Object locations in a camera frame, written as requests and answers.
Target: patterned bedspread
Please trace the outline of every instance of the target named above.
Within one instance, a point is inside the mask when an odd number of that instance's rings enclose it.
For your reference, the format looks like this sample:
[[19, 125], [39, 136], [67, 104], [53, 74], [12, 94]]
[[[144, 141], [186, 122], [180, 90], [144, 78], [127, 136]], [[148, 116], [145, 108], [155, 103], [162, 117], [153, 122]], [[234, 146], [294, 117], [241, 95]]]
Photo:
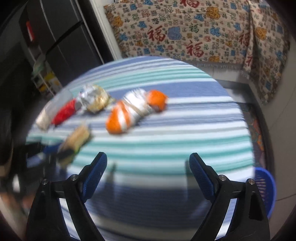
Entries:
[[269, 101], [276, 91], [288, 36], [266, 4], [256, 0], [120, 0], [105, 10], [123, 57], [164, 56], [195, 66], [241, 69], [256, 83], [262, 101]]
[[[241, 110], [198, 68], [170, 58], [127, 58], [92, 69], [66, 88], [76, 96], [85, 84], [97, 84], [116, 99], [138, 87], [169, 97], [163, 113], [145, 117], [123, 135], [105, 129], [111, 107], [97, 115], [76, 114], [47, 133], [34, 125], [29, 133], [27, 141], [54, 144], [81, 122], [89, 124], [93, 138], [81, 148], [67, 176], [79, 173], [98, 152], [107, 154], [107, 169], [86, 202], [106, 240], [192, 238], [211, 205], [188, 167], [192, 152], [230, 180], [254, 176], [252, 143]], [[234, 205], [231, 202], [220, 236], [227, 231]], [[61, 206], [69, 232], [77, 238], [65, 200]]]

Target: teal stripe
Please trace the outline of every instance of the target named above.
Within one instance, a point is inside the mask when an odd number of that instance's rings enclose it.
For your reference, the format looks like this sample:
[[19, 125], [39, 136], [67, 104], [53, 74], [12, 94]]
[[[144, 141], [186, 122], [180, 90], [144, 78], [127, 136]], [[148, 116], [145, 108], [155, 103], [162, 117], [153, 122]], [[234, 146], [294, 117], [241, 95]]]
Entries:
[[114, 148], [180, 148], [186, 147], [188, 145], [196, 145], [199, 147], [203, 146], [214, 146], [222, 144], [233, 144], [241, 142], [249, 142], [250, 137], [248, 135], [240, 137], [230, 137], [230, 138], [221, 138], [221, 139], [208, 139], [208, 140], [169, 140], [169, 141], [153, 141], [148, 140], [146, 142], [140, 142], [135, 140], [134, 142], [101, 142], [101, 141], [91, 141], [85, 145], [85, 147], [114, 147]]
[[165, 77], [170, 76], [172, 73], [175, 74], [201, 74], [202, 76], [206, 76], [208, 78], [211, 78], [208, 74], [206, 74], [205, 72], [199, 70], [199, 69], [194, 69], [194, 67], [192, 68], [184, 68], [184, 67], [175, 67], [174, 69], [159, 69], [159, 70], [154, 70], [154, 69], [143, 69], [142, 72], [140, 72], [140, 70], [136, 70], [136, 71], [130, 71], [130, 72], [126, 72], [126, 73], [118, 73], [117, 76], [106, 76], [106, 77], [102, 77], [100, 78], [100, 76], [93, 76], [92, 80], [87, 80], [87, 81], [94, 81], [94, 80], [99, 80], [100, 84], [108, 84], [108, 83], [116, 83], [118, 81], [118, 79], [120, 79], [120, 81], [126, 83], [125, 81], [130, 80], [130, 79], [136, 79], [136, 80], [140, 80], [140, 79], [145, 79], [147, 77], [151, 77], [151, 76], [162, 76], [164, 75]]
[[[83, 167], [85, 165], [88, 165], [92, 160], [90, 160], [89, 162], [85, 162], [85, 161], [79, 161], [79, 160], [75, 160], [73, 162], [74, 166], [79, 166], [79, 167]], [[253, 166], [253, 159], [245, 159], [242, 161], [238, 161], [236, 163], [233, 164], [220, 164], [220, 165], [211, 165], [212, 168], [216, 171], [216, 172], [229, 172], [229, 171], [234, 171], [234, 170], [241, 170], [241, 169], [245, 169], [247, 167], [251, 167]], [[113, 165], [107, 165], [106, 171], [114, 171], [114, 166]], [[135, 166], [121, 166], [120, 164], [116, 165], [115, 164], [115, 172], [117, 173], [122, 173], [122, 174], [143, 174], [143, 175], [192, 175], [192, 173], [187, 173], [186, 168], [185, 168], [185, 161], [184, 161], [184, 168], [180, 168], [180, 167], [168, 167], [168, 168], [161, 168], [161, 169], [157, 169], [153, 166], [151, 167], [135, 167]]]
[[169, 68], [174, 68], [174, 69], [191, 69], [191, 70], [195, 70], [196, 72], [202, 72], [200, 69], [197, 69], [191, 65], [184, 64], [184, 63], [176, 64], [175, 62], [171, 62], [170, 64], [168, 64], [167, 61], [162, 61], [162, 62], [158, 62], [158, 64], [166, 64], [166, 66], [155, 66], [155, 63], [147, 63], [148, 66], [133, 65], [131, 67], [133, 69], [128, 69], [130, 68], [129, 65], [121, 66], [119, 69], [114, 70], [114, 72], [112, 71], [112, 73], [106, 70], [103, 70], [105, 71], [104, 73], [100, 71], [95, 71], [93, 73], [89, 73], [89, 75], [85, 75], [76, 79], [78, 82], [76, 82], [75, 80], [73, 85], [78, 84], [80, 81], [88, 81], [88, 82], [93, 81], [96, 78], [100, 78], [104, 81], [107, 78], [111, 78], [117, 75], [126, 76], [129, 73], [135, 74], [138, 71], [143, 71], [143, 73], [147, 73], [147, 72], [157, 72], [157, 71], [167, 70]]
[[[94, 158], [95, 155], [98, 154], [99, 151], [104, 151], [103, 149], [101, 149], [100, 147], [98, 147], [98, 151], [83, 151], [81, 150], [78, 154], [78, 158], [80, 155], [83, 156], [89, 156], [90, 159]], [[251, 152], [252, 153], [252, 147], [246, 147], [246, 148], [241, 148], [241, 149], [237, 149], [237, 150], [228, 150], [228, 151], [221, 151], [218, 153], [201, 153], [199, 152], [199, 155], [201, 156], [202, 159], [206, 159], [206, 158], [215, 158], [215, 157], [226, 157], [226, 156], [231, 156], [231, 155], [236, 155], [236, 154], [243, 154], [246, 152]], [[126, 155], [123, 154], [115, 154], [115, 153], [108, 153], [105, 152], [107, 154], [107, 157], [109, 159], [113, 159], [113, 160], [118, 160], [120, 161], [137, 161], [137, 162], [142, 162], [142, 161], [152, 161], [152, 162], [159, 162], [159, 161], [180, 161], [180, 160], [186, 160], [188, 159], [189, 155], [191, 153], [188, 154], [131, 154], [128, 152], [128, 149], [126, 150]]]
[[[163, 71], [160, 73], [157, 72], [152, 72], [152, 73], [139, 73], [136, 75], [130, 75], [127, 76], [126, 78], [120, 76], [116, 78], [109, 78], [107, 80], [97, 80], [94, 81], [93, 84], [99, 85], [105, 90], [108, 90], [110, 88], [120, 88], [120, 87], [125, 87], [128, 88], [128, 85], [132, 84], [144, 84], [144, 83], [150, 83], [154, 81], [162, 81], [162, 80], [177, 80], [177, 79], [192, 79], [192, 78], [209, 78], [212, 79], [208, 74], [204, 72], [197, 73], [195, 72], [186, 72], [186, 71], [175, 71], [175, 70], [170, 70], [166, 71], [164, 73]], [[84, 83], [81, 83], [77, 87], [70, 88], [71, 93], [76, 96], [80, 89], [81, 86], [83, 86]]]

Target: table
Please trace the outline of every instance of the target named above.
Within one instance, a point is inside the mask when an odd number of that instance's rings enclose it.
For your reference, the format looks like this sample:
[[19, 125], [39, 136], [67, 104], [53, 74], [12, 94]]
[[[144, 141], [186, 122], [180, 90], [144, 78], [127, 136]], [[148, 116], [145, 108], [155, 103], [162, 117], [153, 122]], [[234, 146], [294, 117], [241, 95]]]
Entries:
[[[68, 167], [79, 173], [98, 152], [108, 166], [88, 211], [106, 240], [190, 240], [210, 208], [188, 167], [197, 152], [207, 165], [230, 180], [254, 177], [247, 125], [237, 104], [208, 74], [187, 63], [161, 57], [137, 57], [105, 64], [65, 88], [74, 96], [85, 84], [97, 84], [120, 99], [127, 91], [157, 89], [168, 95], [167, 109], [145, 117], [123, 135], [110, 135], [105, 121], [111, 107], [97, 115], [77, 114], [43, 133], [34, 125], [28, 142], [53, 144], [85, 121], [92, 141]], [[226, 233], [235, 200], [218, 236]], [[77, 238], [65, 200], [64, 217]]]

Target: wall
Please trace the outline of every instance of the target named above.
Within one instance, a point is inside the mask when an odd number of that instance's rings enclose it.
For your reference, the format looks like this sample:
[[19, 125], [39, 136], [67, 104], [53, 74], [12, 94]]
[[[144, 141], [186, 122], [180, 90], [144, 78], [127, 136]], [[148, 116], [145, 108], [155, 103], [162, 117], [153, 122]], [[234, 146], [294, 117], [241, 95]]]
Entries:
[[104, 34], [105, 40], [109, 46], [114, 60], [122, 59], [117, 41], [114, 37], [112, 28], [104, 11], [104, 6], [113, 3], [114, 0], [89, 0], [89, 2], [94, 10], [96, 18], [98, 20], [98, 23], [100, 24], [101, 30]]

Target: patterned rug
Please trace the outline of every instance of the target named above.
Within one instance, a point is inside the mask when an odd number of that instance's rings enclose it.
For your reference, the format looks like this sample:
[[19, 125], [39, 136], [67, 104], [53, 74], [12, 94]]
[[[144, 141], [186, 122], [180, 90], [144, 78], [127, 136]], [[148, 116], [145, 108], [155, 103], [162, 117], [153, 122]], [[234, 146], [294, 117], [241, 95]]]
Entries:
[[242, 110], [244, 119], [248, 124], [248, 128], [252, 137], [255, 166], [266, 169], [265, 148], [262, 131], [259, 124], [258, 116], [252, 104], [237, 103]]

